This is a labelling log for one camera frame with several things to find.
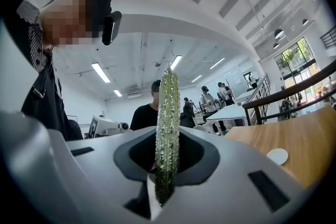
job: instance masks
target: white table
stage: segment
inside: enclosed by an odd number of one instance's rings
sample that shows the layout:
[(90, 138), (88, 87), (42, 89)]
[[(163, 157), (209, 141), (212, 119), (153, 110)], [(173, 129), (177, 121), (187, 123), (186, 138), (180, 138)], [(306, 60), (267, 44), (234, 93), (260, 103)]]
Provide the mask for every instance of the white table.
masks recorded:
[(231, 121), (231, 120), (243, 120), (244, 125), (247, 126), (247, 118), (245, 109), (241, 105), (232, 104), (223, 107), (212, 116), (208, 117), (206, 121), (211, 125), (217, 121)]
[(248, 92), (244, 92), (242, 93), (240, 96), (238, 96), (237, 98), (235, 98), (235, 103), (241, 103), (243, 101), (247, 101), (247, 99), (250, 98), (250, 96), (254, 93), (254, 90), (248, 91)]

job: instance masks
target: black vest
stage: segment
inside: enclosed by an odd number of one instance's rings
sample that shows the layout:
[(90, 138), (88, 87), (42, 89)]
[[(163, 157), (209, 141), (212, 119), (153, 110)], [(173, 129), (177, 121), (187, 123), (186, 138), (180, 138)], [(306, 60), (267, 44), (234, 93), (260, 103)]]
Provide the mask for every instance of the black vest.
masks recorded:
[[(8, 10), (6, 13), (5, 24), (21, 53), (30, 64), (32, 64), (28, 37), (30, 24), (21, 19), (16, 13), (17, 8), (23, 0), (13, 1), (15, 2), (15, 5), (11, 5), (11, 10)], [(25, 115), (39, 120), (47, 129), (61, 132), (66, 141), (82, 139), (82, 136), (78, 134), (78, 132), (74, 132), (69, 124), (64, 111), (63, 100), (57, 94), (55, 76), (51, 62), (49, 62), (44, 70), (39, 73), (33, 86), (40, 93), (43, 93), (45, 88), (45, 96), (41, 99), (33, 93), (32, 88), (23, 104), (22, 112)]]

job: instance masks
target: black cap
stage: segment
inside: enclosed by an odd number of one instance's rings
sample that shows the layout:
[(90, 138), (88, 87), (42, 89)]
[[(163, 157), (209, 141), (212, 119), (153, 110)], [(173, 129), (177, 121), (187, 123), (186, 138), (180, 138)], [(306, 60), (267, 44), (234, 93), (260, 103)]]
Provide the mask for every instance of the black cap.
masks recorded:
[(87, 8), (92, 17), (92, 37), (95, 38), (103, 30), (105, 17), (112, 11), (111, 0), (92, 0), (92, 6)]
[(161, 80), (158, 79), (154, 81), (152, 84), (152, 92), (159, 92), (160, 85), (161, 85)]

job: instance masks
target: wooden tabletop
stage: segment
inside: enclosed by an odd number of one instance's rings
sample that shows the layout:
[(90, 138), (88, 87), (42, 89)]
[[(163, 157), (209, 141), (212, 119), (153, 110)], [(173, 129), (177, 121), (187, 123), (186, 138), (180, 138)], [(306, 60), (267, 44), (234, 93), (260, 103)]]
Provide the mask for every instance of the wooden tabletop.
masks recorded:
[(336, 111), (328, 105), (286, 121), (233, 127), (225, 137), (249, 144), (264, 155), (284, 148), (289, 156), (282, 167), (308, 187), (322, 179), (336, 153)]

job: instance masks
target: striped shirt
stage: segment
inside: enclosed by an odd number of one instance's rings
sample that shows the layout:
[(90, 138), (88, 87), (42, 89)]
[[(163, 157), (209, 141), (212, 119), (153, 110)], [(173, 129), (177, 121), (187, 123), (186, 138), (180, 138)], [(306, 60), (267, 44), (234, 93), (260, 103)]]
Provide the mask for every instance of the striped shirt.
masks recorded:
[(28, 1), (23, 1), (16, 13), (30, 24), (28, 28), (30, 59), (34, 69), (40, 73), (53, 58), (52, 48), (44, 50), (42, 46), (43, 28), (40, 11)]

